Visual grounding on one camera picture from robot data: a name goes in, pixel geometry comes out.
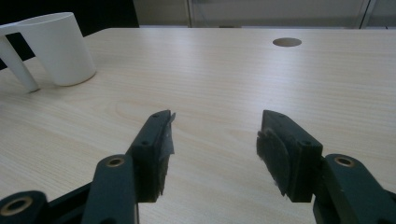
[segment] white mug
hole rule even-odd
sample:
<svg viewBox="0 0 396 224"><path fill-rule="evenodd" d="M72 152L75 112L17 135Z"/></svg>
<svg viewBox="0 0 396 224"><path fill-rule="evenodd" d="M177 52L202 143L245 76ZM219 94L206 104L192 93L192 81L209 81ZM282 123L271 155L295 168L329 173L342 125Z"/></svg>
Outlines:
<svg viewBox="0 0 396 224"><path fill-rule="evenodd" d="M17 32L56 85L76 85L95 74L91 54L73 13L55 13L0 25L0 58L29 91L38 90L38 86L5 37Z"/></svg>

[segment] light wood grain surface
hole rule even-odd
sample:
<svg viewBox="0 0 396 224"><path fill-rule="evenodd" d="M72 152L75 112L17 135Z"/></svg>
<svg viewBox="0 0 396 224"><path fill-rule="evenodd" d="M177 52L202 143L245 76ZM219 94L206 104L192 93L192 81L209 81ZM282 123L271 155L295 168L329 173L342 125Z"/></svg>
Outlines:
<svg viewBox="0 0 396 224"><path fill-rule="evenodd" d="M92 181L164 109L177 113L176 155L141 223L315 223L312 203L283 198L256 155L264 109L396 192L396 31L108 29L86 42L97 73L82 84L55 86L37 59L25 62L37 92L0 71L0 198L53 200Z"/></svg>

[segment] mug handle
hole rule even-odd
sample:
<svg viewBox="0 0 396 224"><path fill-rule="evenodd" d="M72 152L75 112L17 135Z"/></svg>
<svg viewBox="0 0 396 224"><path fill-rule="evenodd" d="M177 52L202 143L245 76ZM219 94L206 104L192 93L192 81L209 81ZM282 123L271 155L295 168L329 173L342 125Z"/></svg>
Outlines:
<svg viewBox="0 0 396 224"><path fill-rule="evenodd" d="M37 91L37 83L6 38L6 35L18 32L16 24L17 22L0 25L0 58L28 91Z"/></svg>

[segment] black plastic part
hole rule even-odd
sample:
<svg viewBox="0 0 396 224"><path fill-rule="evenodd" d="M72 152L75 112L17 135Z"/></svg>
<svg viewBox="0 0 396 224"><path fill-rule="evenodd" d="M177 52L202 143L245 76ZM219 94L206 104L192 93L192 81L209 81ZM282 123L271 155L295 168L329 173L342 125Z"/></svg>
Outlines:
<svg viewBox="0 0 396 224"><path fill-rule="evenodd" d="M390 198L392 198L393 202L396 203L396 194L390 191L387 191Z"/></svg>
<svg viewBox="0 0 396 224"><path fill-rule="evenodd" d="M138 203L155 203L163 193L169 157L174 154L170 110L151 115L126 152L134 160Z"/></svg>
<svg viewBox="0 0 396 224"><path fill-rule="evenodd" d="M91 183L86 184L51 201L49 203L51 224L80 223L90 187Z"/></svg>
<svg viewBox="0 0 396 224"><path fill-rule="evenodd" d="M358 160L339 154L325 157L323 180L341 223L396 223L396 204Z"/></svg>
<svg viewBox="0 0 396 224"><path fill-rule="evenodd" d="M333 203L321 203L318 198L316 198L313 211L317 224L340 223L340 217Z"/></svg>
<svg viewBox="0 0 396 224"><path fill-rule="evenodd" d="M294 203L310 203L322 144L287 116L264 110L257 153L281 193Z"/></svg>
<svg viewBox="0 0 396 224"><path fill-rule="evenodd" d="M132 170L130 156L114 155L99 161L82 224L138 223Z"/></svg>
<svg viewBox="0 0 396 224"><path fill-rule="evenodd" d="M10 195L0 201L1 224L48 223L49 205L40 191L25 191Z"/></svg>

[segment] wooden table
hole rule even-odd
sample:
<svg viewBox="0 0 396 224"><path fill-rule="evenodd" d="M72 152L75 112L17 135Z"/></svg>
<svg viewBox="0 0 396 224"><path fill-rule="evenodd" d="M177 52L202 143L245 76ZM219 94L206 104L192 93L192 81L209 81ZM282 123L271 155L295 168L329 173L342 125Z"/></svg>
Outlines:
<svg viewBox="0 0 396 224"><path fill-rule="evenodd" d="M52 84L37 59L26 62L37 92L0 71L0 198L53 200L90 182L164 109L177 112L176 155L141 223L315 223L312 203L282 198L256 155L264 109L396 192L396 31L108 29L86 41L97 73L77 86Z"/></svg>

